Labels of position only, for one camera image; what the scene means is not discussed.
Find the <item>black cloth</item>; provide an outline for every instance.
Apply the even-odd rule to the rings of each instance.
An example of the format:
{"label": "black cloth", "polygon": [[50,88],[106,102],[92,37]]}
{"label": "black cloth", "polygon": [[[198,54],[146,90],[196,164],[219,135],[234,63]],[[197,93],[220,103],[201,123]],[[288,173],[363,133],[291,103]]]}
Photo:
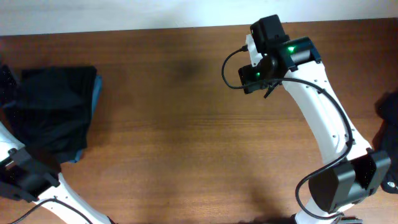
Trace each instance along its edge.
{"label": "black cloth", "polygon": [[17,82],[7,65],[0,65],[0,105],[14,100]]}
{"label": "black cloth", "polygon": [[391,167],[382,181],[384,191],[398,194],[398,93],[389,95],[378,111],[387,123],[378,150],[384,150],[391,159]]}
{"label": "black cloth", "polygon": [[22,71],[15,101],[4,107],[14,135],[60,163],[87,147],[95,67]]}

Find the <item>wood grain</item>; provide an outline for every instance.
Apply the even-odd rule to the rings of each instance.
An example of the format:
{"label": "wood grain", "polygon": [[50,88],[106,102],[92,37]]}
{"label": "wood grain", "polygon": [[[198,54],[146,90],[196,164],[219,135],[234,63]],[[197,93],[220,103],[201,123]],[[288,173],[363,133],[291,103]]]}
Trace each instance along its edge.
{"label": "wood grain", "polygon": [[[352,122],[369,141],[381,120],[374,103],[398,87],[393,19],[284,24],[309,36]],[[63,164],[88,203],[125,223],[237,223],[299,211],[294,189],[321,166],[298,106],[279,88],[244,95],[220,75],[249,26],[0,37],[14,68],[94,65],[104,89],[77,164]],[[237,70],[248,54],[232,58]],[[308,198],[307,189],[302,198]],[[379,191],[352,208],[366,223],[398,223],[398,197]],[[32,205],[0,199],[0,222]],[[45,209],[26,223],[62,223]]]}

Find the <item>robotic arm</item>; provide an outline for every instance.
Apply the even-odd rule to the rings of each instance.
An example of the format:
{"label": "robotic arm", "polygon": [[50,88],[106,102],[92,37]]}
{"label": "robotic arm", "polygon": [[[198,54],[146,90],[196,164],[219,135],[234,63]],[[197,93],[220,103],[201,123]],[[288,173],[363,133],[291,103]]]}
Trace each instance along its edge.
{"label": "robotic arm", "polygon": [[[306,176],[296,188],[302,208],[294,215],[296,224],[361,223],[340,221],[342,212],[374,194],[391,161],[385,152],[372,152],[356,130],[333,92],[321,57],[308,38],[290,40],[277,15],[251,26],[246,44],[224,62],[222,76],[232,89],[245,94],[268,89],[267,98],[278,85],[292,95],[317,140],[324,167]],[[231,86],[224,67],[232,55],[249,51],[251,64],[239,69],[242,86]],[[309,181],[312,198],[304,207],[301,186]]]}
{"label": "robotic arm", "polygon": [[[0,196],[36,203],[65,223],[113,224],[66,183],[60,164],[45,151],[30,149],[0,122]],[[13,223],[18,223],[26,216]]]}

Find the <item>white wall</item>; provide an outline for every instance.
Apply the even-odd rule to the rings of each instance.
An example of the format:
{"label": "white wall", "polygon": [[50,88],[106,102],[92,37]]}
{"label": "white wall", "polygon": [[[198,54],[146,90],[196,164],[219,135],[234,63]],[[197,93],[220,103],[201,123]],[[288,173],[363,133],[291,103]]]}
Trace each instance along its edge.
{"label": "white wall", "polygon": [[397,17],[397,0],[0,0],[0,35]]}

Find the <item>black bracket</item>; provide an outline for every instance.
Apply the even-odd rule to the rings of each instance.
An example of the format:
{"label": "black bracket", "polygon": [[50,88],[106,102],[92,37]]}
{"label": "black bracket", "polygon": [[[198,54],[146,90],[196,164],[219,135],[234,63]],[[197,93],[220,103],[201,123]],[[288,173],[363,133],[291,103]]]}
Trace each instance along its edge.
{"label": "black bracket", "polygon": [[276,83],[270,84],[270,85],[268,86],[268,89],[267,89],[266,94],[264,95],[264,99],[266,99],[266,98],[272,93],[272,91],[274,91],[275,88],[276,88],[277,86],[281,85],[281,84],[282,84],[282,82],[276,82]]}
{"label": "black bracket", "polygon": [[11,200],[37,201],[48,188],[59,186],[61,166],[44,150],[11,149],[0,162],[0,196]]}

